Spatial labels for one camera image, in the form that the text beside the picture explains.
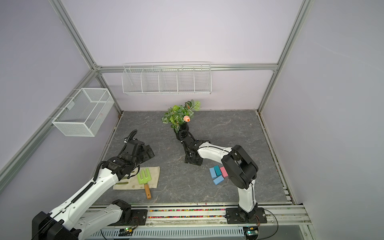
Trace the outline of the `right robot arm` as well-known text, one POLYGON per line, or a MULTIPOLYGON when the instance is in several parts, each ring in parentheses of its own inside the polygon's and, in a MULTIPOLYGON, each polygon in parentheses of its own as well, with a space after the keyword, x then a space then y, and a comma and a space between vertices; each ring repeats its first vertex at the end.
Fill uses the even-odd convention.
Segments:
POLYGON ((180 131, 177 136, 186 154, 185 163, 200 166, 203 160, 211 160, 222 164, 238 188, 240 210, 248 215, 257 210, 255 182, 259 167, 240 145, 232 148, 216 146, 210 141, 195 139, 187 130, 180 131))

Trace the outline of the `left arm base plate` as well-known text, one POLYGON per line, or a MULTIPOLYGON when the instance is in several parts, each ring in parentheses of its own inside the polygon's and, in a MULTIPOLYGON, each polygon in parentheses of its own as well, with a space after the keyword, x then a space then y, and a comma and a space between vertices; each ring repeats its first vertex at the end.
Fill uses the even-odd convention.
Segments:
POLYGON ((131 209, 123 212, 120 220, 110 226, 144 226, 147 216, 148 210, 131 209))

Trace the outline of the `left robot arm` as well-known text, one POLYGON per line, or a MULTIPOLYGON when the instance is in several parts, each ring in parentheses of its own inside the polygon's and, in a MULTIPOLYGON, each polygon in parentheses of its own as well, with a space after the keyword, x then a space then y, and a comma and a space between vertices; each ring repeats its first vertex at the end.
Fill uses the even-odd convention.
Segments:
POLYGON ((111 224, 140 224, 140 219, 132 214, 132 206, 122 200, 115 200, 105 209, 82 217, 109 188, 123 177, 130 178, 134 170, 139 170, 142 163, 155 156, 149 145, 135 138, 137 132, 134 130, 125 138, 116 157, 101 161, 94 176, 73 196, 49 213, 40 212, 33 218, 33 240, 85 240, 111 224))

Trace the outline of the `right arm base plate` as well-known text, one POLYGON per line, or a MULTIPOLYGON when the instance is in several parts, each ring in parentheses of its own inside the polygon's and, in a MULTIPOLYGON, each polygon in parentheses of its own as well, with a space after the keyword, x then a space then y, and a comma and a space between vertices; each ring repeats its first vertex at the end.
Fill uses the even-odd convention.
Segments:
POLYGON ((254 208, 247 213, 241 208, 227 208, 225 218, 228 224, 266 224, 265 209, 254 208))

